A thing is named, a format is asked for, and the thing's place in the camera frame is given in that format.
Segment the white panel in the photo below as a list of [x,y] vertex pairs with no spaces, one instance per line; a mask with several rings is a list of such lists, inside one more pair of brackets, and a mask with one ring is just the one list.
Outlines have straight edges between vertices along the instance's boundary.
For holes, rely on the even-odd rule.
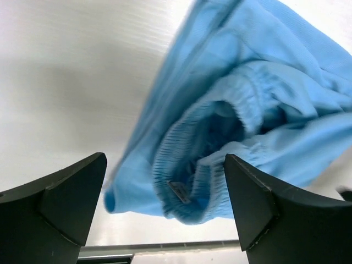
[[239,248],[136,255],[132,264],[248,264]]
[[[349,1],[285,2],[352,51]],[[107,154],[110,175],[190,4],[0,0],[0,191],[97,151]],[[336,196],[335,186],[352,185],[352,167],[336,164],[314,191]],[[100,201],[88,244],[235,238],[228,219],[186,227],[161,217],[108,215]]]

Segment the cloth fold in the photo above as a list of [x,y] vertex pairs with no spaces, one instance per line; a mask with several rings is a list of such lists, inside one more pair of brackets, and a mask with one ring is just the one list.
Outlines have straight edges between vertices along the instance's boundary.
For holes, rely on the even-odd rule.
[[348,52],[276,0],[196,1],[105,194],[107,210],[186,224],[232,217],[228,153],[309,185],[352,145],[351,73]]

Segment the care label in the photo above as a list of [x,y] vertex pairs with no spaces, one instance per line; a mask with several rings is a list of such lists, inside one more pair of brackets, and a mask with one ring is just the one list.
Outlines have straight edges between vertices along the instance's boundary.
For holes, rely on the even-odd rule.
[[178,181],[169,181],[168,185],[172,189],[172,191],[179,197],[182,203],[185,205],[191,203],[191,200],[188,198],[187,187],[184,183],[180,183]]

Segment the light blue fabric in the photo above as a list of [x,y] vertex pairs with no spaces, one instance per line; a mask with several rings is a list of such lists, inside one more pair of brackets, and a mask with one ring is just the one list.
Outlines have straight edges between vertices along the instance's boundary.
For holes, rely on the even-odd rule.
[[307,186],[351,145],[348,52],[276,0],[198,0],[104,201],[186,224],[232,217],[227,153]]

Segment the garment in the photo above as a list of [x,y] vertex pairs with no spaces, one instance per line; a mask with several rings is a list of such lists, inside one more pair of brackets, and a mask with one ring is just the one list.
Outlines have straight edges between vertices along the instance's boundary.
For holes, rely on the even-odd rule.
[[352,145],[351,73],[347,51],[276,0],[196,1],[105,193],[107,211],[185,224],[232,217],[227,153],[308,186]]

